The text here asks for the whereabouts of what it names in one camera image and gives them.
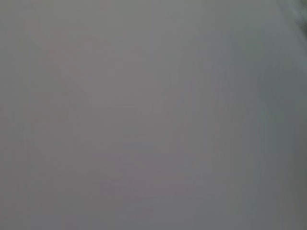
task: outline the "blurry background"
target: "blurry background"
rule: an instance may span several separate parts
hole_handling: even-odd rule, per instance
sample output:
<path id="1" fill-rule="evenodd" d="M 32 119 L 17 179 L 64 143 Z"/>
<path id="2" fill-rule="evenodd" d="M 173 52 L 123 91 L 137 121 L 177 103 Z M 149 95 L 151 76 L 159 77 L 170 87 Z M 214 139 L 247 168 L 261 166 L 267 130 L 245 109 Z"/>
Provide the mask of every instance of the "blurry background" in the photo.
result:
<path id="1" fill-rule="evenodd" d="M 306 229 L 307 55 L 274 0 L 0 22 L 1 229 Z"/>

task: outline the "gray surface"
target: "gray surface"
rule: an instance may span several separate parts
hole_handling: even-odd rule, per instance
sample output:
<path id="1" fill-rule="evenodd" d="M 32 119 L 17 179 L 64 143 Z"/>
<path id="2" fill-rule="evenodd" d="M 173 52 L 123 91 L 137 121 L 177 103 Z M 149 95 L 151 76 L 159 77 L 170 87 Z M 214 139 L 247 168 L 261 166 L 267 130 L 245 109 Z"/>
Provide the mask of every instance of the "gray surface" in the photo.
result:
<path id="1" fill-rule="evenodd" d="M 0 229 L 306 229 L 307 55 L 275 1 L 0 9 Z"/>

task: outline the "gray wall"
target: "gray wall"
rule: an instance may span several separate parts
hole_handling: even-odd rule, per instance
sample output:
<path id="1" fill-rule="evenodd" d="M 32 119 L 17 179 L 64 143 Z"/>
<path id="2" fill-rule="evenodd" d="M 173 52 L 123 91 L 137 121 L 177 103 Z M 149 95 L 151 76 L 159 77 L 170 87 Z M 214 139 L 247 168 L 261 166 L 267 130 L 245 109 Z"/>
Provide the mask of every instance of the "gray wall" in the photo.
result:
<path id="1" fill-rule="evenodd" d="M 0 229 L 306 229 L 307 55 L 275 1 L 0 15 Z"/>

